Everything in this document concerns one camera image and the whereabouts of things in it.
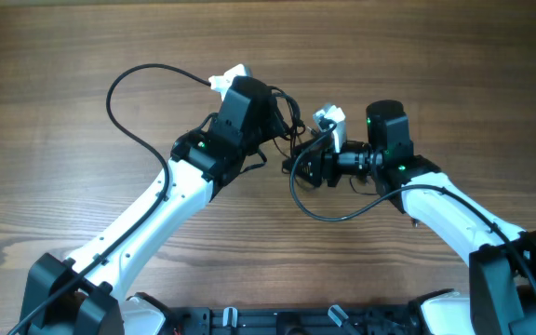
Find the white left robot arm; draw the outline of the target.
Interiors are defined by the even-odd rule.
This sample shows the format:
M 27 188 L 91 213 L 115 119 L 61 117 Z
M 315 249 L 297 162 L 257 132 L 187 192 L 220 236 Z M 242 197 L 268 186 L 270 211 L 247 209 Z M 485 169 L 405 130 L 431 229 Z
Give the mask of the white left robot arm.
M 14 334 L 161 334 L 169 309 L 128 291 L 175 231 L 247 172 L 248 156 L 288 132 L 283 92 L 247 75 L 213 76 L 221 108 L 179 137 L 155 182 L 114 222 L 64 260 L 47 253 L 30 268 Z

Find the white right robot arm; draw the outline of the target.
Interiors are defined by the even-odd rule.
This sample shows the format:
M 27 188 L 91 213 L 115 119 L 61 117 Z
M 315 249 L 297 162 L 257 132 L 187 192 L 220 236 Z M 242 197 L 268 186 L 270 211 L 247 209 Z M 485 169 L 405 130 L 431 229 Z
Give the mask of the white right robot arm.
M 500 219 L 460 191 L 430 160 L 414 152 L 409 119 L 397 100 L 366 109 L 368 140 L 346 137 L 335 105 L 314 114 L 313 138 L 282 164 L 294 186 L 338 184 L 344 176 L 373 180 L 378 200 L 390 201 L 434 231 L 464 261 L 469 293 L 444 289 L 409 304 L 406 333 L 536 334 L 536 230 Z

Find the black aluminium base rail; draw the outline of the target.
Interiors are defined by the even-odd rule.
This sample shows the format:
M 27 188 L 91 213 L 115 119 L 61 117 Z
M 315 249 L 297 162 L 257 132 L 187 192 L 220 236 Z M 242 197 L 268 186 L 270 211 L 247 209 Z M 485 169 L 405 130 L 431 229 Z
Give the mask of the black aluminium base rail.
M 427 334 L 409 305 L 301 309 L 174 308 L 162 331 L 169 335 Z

